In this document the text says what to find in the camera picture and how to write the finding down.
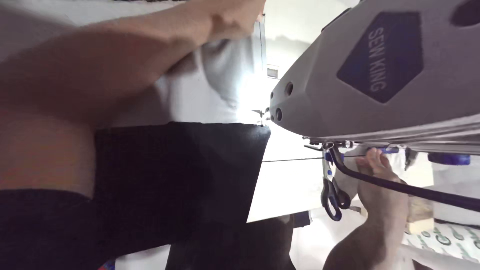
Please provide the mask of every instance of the hand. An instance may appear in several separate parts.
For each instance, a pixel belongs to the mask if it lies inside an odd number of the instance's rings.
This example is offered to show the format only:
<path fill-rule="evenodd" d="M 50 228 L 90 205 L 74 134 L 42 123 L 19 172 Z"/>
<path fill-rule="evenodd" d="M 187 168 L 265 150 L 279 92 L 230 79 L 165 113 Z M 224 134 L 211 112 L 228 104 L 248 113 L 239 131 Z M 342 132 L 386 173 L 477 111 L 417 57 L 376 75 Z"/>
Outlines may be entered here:
<path fill-rule="evenodd" d="M 389 181 L 403 181 L 392 171 L 390 162 L 381 150 L 372 148 L 366 157 L 356 158 L 359 172 Z M 405 226 L 408 216 L 408 195 L 359 181 L 360 201 L 373 223 Z"/>
<path fill-rule="evenodd" d="M 188 4 L 209 14 L 213 23 L 209 41 L 215 41 L 250 35 L 255 20 L 263 12 L 265 0 L 190 0 Z"/>

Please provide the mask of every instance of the patterned fabric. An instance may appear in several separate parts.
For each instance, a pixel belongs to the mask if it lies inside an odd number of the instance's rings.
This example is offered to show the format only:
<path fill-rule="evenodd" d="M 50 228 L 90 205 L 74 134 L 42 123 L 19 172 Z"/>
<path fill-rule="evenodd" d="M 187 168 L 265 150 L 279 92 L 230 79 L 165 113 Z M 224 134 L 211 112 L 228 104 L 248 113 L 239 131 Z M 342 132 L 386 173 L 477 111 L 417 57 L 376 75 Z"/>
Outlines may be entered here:
<path fill-rule="evenodd" d="M 480 230 L 435 223 L 433 230 L 405 233 L 402 244 L 480 263 Z"/>
<path fill-rule="evenodd" d="M 115 260 L 109 260 L 102 265 L 98 270 L 115 270 Z"/>

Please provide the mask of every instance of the black fabric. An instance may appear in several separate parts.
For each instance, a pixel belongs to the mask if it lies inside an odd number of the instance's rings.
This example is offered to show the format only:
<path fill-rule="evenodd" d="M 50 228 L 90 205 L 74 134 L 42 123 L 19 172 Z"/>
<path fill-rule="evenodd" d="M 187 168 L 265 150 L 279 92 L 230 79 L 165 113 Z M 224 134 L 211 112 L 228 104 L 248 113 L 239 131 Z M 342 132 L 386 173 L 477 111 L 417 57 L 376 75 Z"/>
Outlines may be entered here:
<path fill-rule="evenodd" d="M 61 191 L 0 192 L 0 265 L 97 269 L 211 225 L 244 224 L 269 136 L 266 127 L 240 123 L 98 131 L 92 201 Z"/>
<path fill-rule="evenodd" d="M 94 200 L 110 255 L 188 239 L 207 224 L 244 224 L 269 137 L 241 123 L 98 132 Z"/>
<path fill-rule="evenodd" d="M 106 261 L 100 226 L 93 202 L 80 194 L 0 191 L 1 268 L 96 270 Z"/>
<path fill-rule="evenodd" d="M 293 228 L 300 228 L 310 225 L 310 214 L 308 211 L 293 214 Z"/>
<path fill-rule="evenodd" d="M 293 225 L 289 215 L 202 228 L 170 247 L 165 270 L 295 270 L 288 254 Z"/>

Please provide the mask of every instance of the scissors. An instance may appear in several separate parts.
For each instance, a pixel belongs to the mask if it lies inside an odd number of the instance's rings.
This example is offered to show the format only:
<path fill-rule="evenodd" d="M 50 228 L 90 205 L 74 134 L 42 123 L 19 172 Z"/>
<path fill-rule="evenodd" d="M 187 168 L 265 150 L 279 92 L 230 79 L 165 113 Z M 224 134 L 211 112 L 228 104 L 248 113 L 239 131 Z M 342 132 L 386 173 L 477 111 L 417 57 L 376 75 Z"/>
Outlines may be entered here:
<path fill-rule="evenodd" d="M 342 219 L 342 212 L 340 212 L 340 209 L 348 209 L 350 207 L 351 200 L 345 191 L 338 188 L 335 177 L 333 177 L 332 169 L 330 168 L 330 164 L 326 158 L 326 151 L 323 150 L 322 152 L 324 155 L 324 159 L 322 161 L 324 171 L 324 188 L 322 189 L 321 194 L 322 207 L 325 208 L 328 216 L 331 219 L 339 221 Z M 332 210 L 328 205 L 328 201 L 330 201 L 330 204 L 335 210 L 335 215 L 332 213 Z"/>

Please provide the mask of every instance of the sewing machine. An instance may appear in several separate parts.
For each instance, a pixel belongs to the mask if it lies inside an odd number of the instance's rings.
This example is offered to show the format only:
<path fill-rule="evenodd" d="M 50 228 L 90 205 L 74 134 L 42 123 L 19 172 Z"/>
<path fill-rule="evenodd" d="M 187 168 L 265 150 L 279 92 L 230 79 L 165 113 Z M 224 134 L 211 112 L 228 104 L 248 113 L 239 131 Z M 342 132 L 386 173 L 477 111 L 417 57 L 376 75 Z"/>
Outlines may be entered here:
<path fill-rule="evenodd" d="M 270 94 L 271 120 L 329 150 L 348 176 L 480 211 L 479 199 L 355 172 L 338 151 L 347 140 L 446 157 L 480 154 L 478 10 L 476 0 L 361 1 L 281 78 Z"/>

